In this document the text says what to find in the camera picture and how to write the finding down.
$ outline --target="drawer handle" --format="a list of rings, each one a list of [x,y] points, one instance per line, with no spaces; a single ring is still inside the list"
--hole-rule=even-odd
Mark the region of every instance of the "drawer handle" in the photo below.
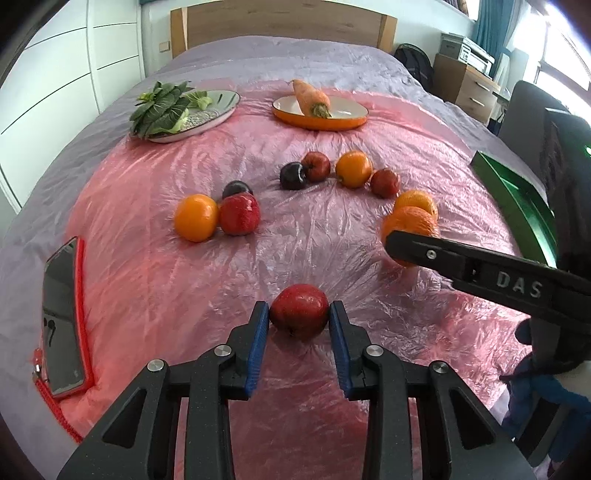
[[[472,102],[477,103],[480,106],[486,106],[484,103],[479,102],[478,100],[476,100],[475,98],[470,97],[470,100],[472,100]]]
[[[483,90],[486,90],[487,92],[490,92],[490,91],[491,91],[490,89],[486,88],[486,87],[485,87],[483,84],[481,84],[480,82],[476,82],[476,81],[475,81],[474,83],[476,83],[476,84],[477,84],[477,85],[478,85],[478,86],[479,86],[481,89],[483,89]]]

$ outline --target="red phone case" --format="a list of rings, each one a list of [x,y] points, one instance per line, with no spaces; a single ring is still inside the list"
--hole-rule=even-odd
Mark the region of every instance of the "red phone case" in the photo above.
[[[78,347],[80,349],[80,358],[82,360],[82,368],[84,369],[84,383],[67,392],[53,395],[56,400],[62,400],[72,395],[85,392],[95,384],[95,377],[92,373],[92,366],[90,363],[90,351],[88,350],[88,341],[86,336],[86,328],[84,322],[84,290],[83,290],[83,260],[84,260],[84,240],[81,237],[74,237],[77,239],[76,256],[74,257],[74,310],[76,314],[76,334],[78,337]]]

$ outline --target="orange fruit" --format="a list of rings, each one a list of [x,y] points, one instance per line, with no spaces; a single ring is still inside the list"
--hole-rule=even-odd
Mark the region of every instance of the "orange fruit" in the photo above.
[[[399,195],[394,203],[394,210],[400,207],[419,207],[433,215],[435,220],[439,217],[435,200],[422,190],[409,190]]]
[[[191,242],[203,242],[217,228],[219,209],[207,195],[191,195],[183,199],[174,213],[174,229]]]
[[[374,167],[368,156],[358,150],[347,152],[336,163],[336,177],[348,189],[358,189],[367,182]]]
[[[439,237],[439,228],[433,215],[419,207],[399,207],[382,221],[381,238],[386,246],[386,238],[393,231],[416,233],[417,235]],[[396,260],[403,267],[413,267],[414,264],[404,260]]]

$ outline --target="nightstand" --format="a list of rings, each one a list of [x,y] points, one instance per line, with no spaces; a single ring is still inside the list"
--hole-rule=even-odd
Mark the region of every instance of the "nightstand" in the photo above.
[[[461,61],[435,57],[432,94],[455,103],[472,118],[487,125],[501,88],[492,79]]]

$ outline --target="white printer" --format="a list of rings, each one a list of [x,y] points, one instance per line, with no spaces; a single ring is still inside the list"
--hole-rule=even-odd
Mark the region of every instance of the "white printer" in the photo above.
[[[472,40],[452,33],[441,34],[439,53],[471,65],[485,75],[490,74],[495,59]]]

